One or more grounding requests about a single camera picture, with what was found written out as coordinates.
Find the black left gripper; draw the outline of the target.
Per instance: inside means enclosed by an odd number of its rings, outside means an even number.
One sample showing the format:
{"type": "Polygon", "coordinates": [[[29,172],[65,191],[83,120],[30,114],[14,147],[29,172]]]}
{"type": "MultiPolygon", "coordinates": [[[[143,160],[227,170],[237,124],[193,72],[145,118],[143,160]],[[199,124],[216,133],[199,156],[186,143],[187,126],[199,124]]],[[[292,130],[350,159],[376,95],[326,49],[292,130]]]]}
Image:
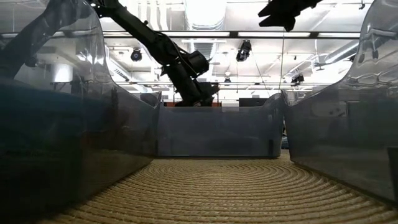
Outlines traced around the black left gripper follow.
{"type": "Polygon", "coordinates": [[[215,86],[210,82],[198,82],[197,79],[178,77],[175,79],[176,92],[182,100],[176,106],[211,106],[215,86]]]}

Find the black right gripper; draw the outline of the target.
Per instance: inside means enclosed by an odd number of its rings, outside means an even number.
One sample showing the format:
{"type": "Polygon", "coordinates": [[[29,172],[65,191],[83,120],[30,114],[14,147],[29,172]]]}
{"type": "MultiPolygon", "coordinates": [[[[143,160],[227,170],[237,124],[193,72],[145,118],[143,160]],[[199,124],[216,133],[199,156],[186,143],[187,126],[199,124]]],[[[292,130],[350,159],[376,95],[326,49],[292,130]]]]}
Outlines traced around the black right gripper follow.
{"type": "Polygon", "coordinates": [[[286,5],[287,0],[271,0],[258,16],[265,16],[259,26],[283,26],[286,31],[291,31],[295,26],[295,18],[306,8],[315,8],[322,0],[295,0],[286,5]]]}

